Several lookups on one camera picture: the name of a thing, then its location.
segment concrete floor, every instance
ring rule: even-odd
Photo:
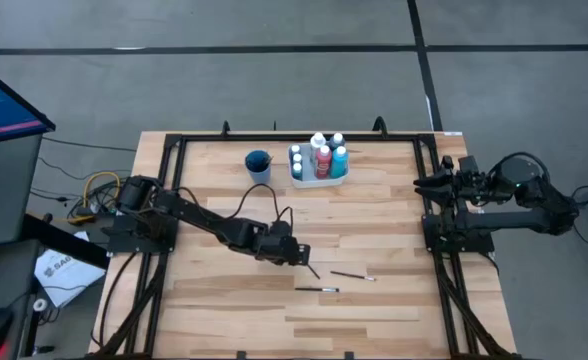
[[[588,0],[418,5],[428,45],[588,43]],[[0,0],[0,48],[412,42],[403,0]],[[481,167],[524,150],[546,162],[561,191],[588,184],[588,52],[429,60],[443,126],[465,133]],[[237,130],[274,121],[355,130],[382,115],[390,129],[430,129],[413,53],[0,56],[0,78],[58,125],[52,136],[96,144],[135,147],[144,130],[214,130],[224,120]],[[78,175],[133,161],[47,142],[41,155]],[[42,164],[33,185],[82,186]],[[67,212],[38,198],[29,208]],[[588,238],[588,211],[578,226]],[[520,353],[588,359],[588,246],[573,233],[502,231],[495,240]],[[84,354],[99,297],[86,291],[39,332],[39,343],[58,347],[43,358]]]

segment blue cup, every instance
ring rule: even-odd
[[[270,182],[271,158],[267,151],[254,150],[245,157],[245,167],[256,184]]]

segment wooden tabletop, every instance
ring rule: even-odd
[[[141,135],[133,174],[157,176],[165,134]],[[460,134],[435,136],[440,156],[466,155]],[[208,209],[231,214],[252,185],[245,155],[257,148],[267,150],[274,156],[270,185],[278,206],[294,209],[294,236],[312,246],[310,264],[321,280],[305,267],[279,267],[234,253],[213,235],[181,224],[169,258],[154,357],[234,358],[236,351],[244,350],[250,358],[342,358],[345,351],[361,359],[448,358],[433,261],[420,226],[423,205],[413,191],[417,169],[412,145],[349,143],[350,175],[345,183],[317,189],[292,186],[288,145],[190,143],[181,185],[192,189]],[[270,193],[256,189],[239,216],[274,221]],[[127,257],[112,259],[99,309]],[[499,344],[515,351],[496,270],[480,255],[461,258],[471,307]],[[131,308],[139,264],[137,256],[116,287],[106,335]],[[332,275],[331,270],[367,274],[377,281]],[[294,291],[295,286],[338,287],[341,292]],[[465,351],[462,321],[458,311],[454,313]],[[139,351],[147,319],[145,313]]]

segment red bottle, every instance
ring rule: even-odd
[[[316,153],[316,178],[325,179],[330,173],[332,164],[332,152],[327,145],[321,146]]]

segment plastic tray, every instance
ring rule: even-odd
[[[316,178],[316,167],[312,163],[311,154],[312,154],[312,145],[310,144],[295,144],[301,147],[301,156],[303,156],[303,161],[301,165],[303,166],[303,180],[295,179],[292,176],[292,159],[290,159],[290,149],[287,148],[287,158],[289,159],[289,168],[288,173],[290,174],[290,178],[292,178],[292,184],[295,188],[299,189],[306,189],[306,188],[315,188],[315,187],[325,187],[325,186],[337,186],[341,185],[347,175],[350,172],[350,165],[349,165],[349,158],[347,159],[345,175],[339,178],[327,178],[327,179],[317,179]]]

